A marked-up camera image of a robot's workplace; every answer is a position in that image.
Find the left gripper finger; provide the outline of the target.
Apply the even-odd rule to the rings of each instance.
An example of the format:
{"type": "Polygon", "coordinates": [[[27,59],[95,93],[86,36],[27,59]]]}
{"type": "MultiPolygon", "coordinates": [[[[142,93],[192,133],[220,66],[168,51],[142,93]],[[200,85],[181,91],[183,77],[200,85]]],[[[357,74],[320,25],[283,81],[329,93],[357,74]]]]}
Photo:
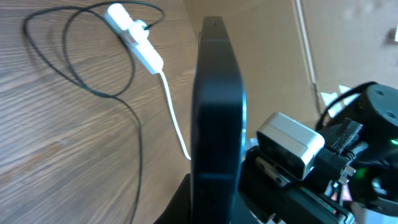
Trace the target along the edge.
{"type": "Polygon", "coordinates": [[[154,224],[190,224],[191,196],[190,174],[187,174],[171,201],[154,224]]]}

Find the white power strip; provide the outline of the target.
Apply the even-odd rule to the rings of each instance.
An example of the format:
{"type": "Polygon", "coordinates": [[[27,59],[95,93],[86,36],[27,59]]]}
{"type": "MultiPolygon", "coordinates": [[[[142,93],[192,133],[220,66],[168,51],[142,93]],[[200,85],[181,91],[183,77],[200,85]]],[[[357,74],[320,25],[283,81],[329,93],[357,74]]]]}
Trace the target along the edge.
{"type": "Polygon", "coordinates": [[[162,73],[164,61],[149,39],[143,42],[133,42],[130,39],[127,29],[133,19],[122,4],[110,5],[104,14],[104,19],[152,75],[162,73]]]}

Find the blue Galaxy smartphone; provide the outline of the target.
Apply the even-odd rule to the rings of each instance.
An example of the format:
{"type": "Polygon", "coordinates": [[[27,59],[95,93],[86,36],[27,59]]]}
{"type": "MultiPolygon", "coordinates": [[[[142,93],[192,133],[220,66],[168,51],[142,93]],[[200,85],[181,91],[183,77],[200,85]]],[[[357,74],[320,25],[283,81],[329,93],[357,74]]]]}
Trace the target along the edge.
{"type": "Polygon", "coordinates": [[[243,79],[220,16],[199,36],[191,119],[191,222],[230,223],[246,138],[243,79]]]}

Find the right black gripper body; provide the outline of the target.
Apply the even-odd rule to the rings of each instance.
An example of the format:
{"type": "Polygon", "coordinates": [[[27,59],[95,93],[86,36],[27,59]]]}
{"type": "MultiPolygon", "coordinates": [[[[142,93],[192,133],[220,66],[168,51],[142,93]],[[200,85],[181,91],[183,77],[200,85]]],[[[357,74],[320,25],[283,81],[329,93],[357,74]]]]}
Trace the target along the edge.
{"type": "Polygon", "coordinates": [[[262,155],[257,146],[250,148],[242,164],[239,193],[248,209],[260,221],[274,214],[285,223],[354,223],[354,215],[324,194],[312,192],[302,184],[281,187],[257,163],[262,155]]]}

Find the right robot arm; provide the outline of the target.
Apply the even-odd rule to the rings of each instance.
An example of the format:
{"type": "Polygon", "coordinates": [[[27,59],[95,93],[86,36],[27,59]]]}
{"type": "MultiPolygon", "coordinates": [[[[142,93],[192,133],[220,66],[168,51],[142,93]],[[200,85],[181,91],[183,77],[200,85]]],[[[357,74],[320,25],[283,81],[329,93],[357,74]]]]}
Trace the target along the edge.
{"type": "Polygon", "coordinates": [[[397,216],[397,90],[367,82],[340,96],[352,102],[314,129],[274,113],[248,150],[239,194],[262,222],[354,223],[343,200],[397,216]]]}

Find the white charger plug adapter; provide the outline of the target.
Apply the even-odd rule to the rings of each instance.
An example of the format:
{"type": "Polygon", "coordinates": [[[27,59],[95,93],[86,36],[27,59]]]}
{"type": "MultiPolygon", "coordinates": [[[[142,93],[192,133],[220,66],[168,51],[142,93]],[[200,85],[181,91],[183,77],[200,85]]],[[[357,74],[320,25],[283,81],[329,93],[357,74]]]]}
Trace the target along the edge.
{"type": "Polygon", "coordinates": [[[149,36],[149,30],[147,24],[142,20],[133,20],[127,29],[130,39],[133,42],[143,42],[147,40],[149,36]]]}

